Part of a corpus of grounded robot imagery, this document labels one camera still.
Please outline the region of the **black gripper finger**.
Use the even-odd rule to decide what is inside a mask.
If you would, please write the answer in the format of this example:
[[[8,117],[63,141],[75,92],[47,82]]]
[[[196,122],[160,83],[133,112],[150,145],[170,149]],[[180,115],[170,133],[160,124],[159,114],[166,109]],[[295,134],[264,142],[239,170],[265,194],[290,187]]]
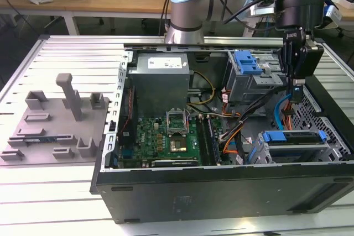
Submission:
[[[306,58],[306,52],[306,47],[303,46],[296,56],[296,62],[293,68],[293,103],[300,103],[303,97],[303,86],[305,84],[303,64]]]
[[[294,103],[293,96],[293,47],[292,46],[283,46],[279,50],[279,62],[282,72],[287,77],[287,94],[290,95],[289,102]]]

